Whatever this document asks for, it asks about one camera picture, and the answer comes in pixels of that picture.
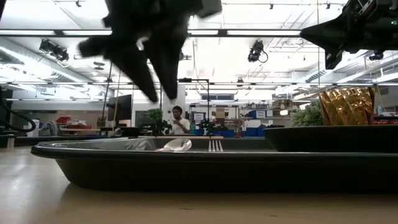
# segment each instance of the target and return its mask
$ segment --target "black tray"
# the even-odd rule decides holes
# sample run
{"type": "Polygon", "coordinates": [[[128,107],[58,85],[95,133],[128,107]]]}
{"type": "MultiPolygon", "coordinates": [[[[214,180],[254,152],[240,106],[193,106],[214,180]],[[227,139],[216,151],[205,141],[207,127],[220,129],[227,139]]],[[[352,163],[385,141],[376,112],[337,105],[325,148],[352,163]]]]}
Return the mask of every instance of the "black tray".
{"type": "Polygon", "coordinates": [[[223,152],[208,152],[209,139],[192,139],[194,147],[187,152],[153,151],[169,140],[44,143],[34,146],[32,153],[55,159],[70,182],[96,190],[398,190],[398,154],[276,152],[256,147],[265,142],[263,139],[222,139],[223,152]]]}
{"type": "Polygon", "coordinates": [[[268,128],[264,136],[282,152],[398,152],[398,125],[268,128]]]}

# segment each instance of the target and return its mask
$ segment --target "monitor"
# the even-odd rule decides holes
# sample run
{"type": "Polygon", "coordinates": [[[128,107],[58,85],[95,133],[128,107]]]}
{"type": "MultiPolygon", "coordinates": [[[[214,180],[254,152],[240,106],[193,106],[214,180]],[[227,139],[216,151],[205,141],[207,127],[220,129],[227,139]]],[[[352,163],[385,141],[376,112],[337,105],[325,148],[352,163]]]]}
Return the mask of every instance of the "monitor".
{"type": "Polygon", "coordinates": [[[108,107],[108,121],[113,121],[116,109],[116,99],[118,99],[118,108],[116,113],[116,123],[121,120],[131,119],[131,95],[110,98],[106,106],[108,107]]]}

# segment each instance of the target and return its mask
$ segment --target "green plant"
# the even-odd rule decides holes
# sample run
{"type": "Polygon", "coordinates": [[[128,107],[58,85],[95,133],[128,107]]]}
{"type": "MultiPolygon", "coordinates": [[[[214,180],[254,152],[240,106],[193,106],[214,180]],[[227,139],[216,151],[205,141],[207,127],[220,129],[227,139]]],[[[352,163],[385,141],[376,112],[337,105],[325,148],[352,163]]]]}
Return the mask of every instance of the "green plant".
{"type": "Polygon", "coordinates": [[[320,102],[313,100],[304,110],[293,112],[293,127],[323,126],[320,102]]]}
{"type": "Polygon", "coordinates": [[[161,121],[163,117],[163,112],[161,109],[151,109],[148,110],[149,112],[149,117],[153,119],[154,121],[161,121]]]}

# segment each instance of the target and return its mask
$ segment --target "white shirt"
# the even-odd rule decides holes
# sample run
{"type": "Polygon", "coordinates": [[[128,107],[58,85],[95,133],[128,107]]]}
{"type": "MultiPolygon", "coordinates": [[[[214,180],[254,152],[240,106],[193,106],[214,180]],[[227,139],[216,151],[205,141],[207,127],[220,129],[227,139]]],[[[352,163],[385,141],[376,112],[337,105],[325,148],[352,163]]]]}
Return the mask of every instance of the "white shirt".
{"type": "MultiPolygon", "coordinates": [[[[184,128],[186,128],[187,130],[190,129],[190,122],[189,122],[189,120],[187,120],[187,119],[185,119],[185,118],[181,118],[180,123],[181,123],[182,126],[183,126],[184,128]]],[[[180,126],[178,126],[178,125],[176,125],[176,124],[173,123],[171,134],[186,134],[186,133],[184,132],[184,130],[183,130],[180,126]]]]}

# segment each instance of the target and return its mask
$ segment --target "gold crumpled foil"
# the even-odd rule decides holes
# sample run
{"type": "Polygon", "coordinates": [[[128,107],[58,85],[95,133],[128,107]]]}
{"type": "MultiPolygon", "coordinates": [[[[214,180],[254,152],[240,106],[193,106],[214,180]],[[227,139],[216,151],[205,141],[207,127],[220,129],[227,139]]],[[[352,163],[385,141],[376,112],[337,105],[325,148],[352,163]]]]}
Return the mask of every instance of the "gold crumpled foil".
{"type": "Polygon", "coordinates": [[[373,124],[374,88],[339,88],[320,93],[323,124],[373,124]]]}

